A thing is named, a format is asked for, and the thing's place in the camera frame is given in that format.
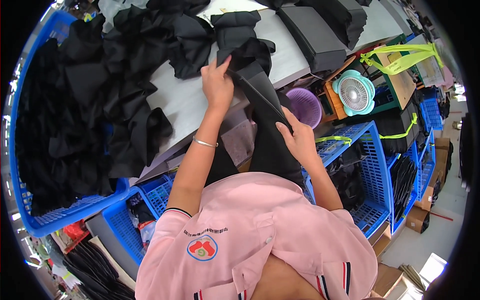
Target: person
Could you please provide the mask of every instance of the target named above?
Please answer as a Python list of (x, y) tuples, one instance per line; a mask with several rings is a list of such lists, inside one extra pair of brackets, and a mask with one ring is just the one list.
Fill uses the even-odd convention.
[[(282, 108), (292, 134), (256, 111), (250, 171), (238, 173), (225, 159), (218, 132), (233, 99), (230, 60), (201, 69), (208, 108), (138, 270), (136, 299), (368, 297), (375, 253), (343, 209), (310, 126)], [(276, 136), (282, 144), (274, 144)], [(312, 178), (317, 205), (302, 193), (300, 165)]]

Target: hand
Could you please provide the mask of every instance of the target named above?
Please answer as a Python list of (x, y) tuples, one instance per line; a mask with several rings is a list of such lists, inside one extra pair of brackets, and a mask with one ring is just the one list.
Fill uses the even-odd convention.
[(312, 128), (309, 125), (300, 123), (287, 108), (282, 106), (282, 110), (287, 121), (292, 126), (293, 135), (285, 124), (277, 122), (275, 125), (282, 134), (290, 153), (307, 172), (319, 166), (323, 167), (322, 160), (318, 156), (315, 147), (315, 137)]
[(233, 82), (226, 75), (232, 56), (229, 55), (225, 62), (216, 66), (216, 58), (208, 66), (202, 67), (203, 91), (208, 101), (208, 108), (223, 114), (228, 111), (233, 99)]

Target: purple plastic basket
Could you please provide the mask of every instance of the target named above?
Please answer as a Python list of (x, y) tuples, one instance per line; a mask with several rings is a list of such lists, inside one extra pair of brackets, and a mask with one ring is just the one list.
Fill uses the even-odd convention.
[(301, 87), (291, 89), (287, 97), (292, 104), (292, 113), (303, 124), (315, 128), (322, 119), (322, 106), (317, 96)]

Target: black pants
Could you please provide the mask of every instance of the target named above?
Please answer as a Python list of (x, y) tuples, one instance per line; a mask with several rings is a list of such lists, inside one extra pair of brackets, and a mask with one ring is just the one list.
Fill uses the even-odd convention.
[[(266, 120), (255, 112), (253, 119), (257, 123), (257, 135), (249, 171), (278, 175), (304, 189), (300, 163), (288, 150), (275, 122)], [(218, 137), (218, 147), (215, 149), (205, 186), (237, 173), (238, 170), (223, 146), (222, 139)]]

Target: embroidered logo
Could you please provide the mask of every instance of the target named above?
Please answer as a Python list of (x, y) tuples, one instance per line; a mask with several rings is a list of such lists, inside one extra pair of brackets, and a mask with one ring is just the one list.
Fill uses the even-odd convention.
[(187, 253), (194, 259), (202, 262), (213, 259), (217, 251), (217, 243), (207, 234), (194, 239), (187, 246)]

